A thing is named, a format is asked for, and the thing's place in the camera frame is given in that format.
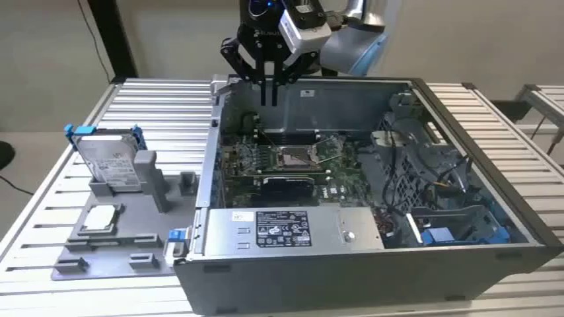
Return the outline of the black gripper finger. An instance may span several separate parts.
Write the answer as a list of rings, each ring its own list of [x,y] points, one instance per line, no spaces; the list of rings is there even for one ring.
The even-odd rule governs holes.
[[[299,80],[301,75],[308,72],[309,67],[319,58],[319,52],[308,52],[300,55],[289,66],[284,66],[284,61],[277,58],[275,60],[275,72],[272,79],[272,106],[277,105],[277,90],[287,83],[292,84]]]
[[[243,58],[239,49],[240,45],[249,53],[255,60],[252,66]],[[240,42],[237,38],[225,38],[221,42],[220,53],[229,66],[237,73],[239,77],[248,83],[253,83],[260,87],[260,105],[267,105],[267,80],[265,80],[265,59],[264,45],[260,40],[244,40]]]

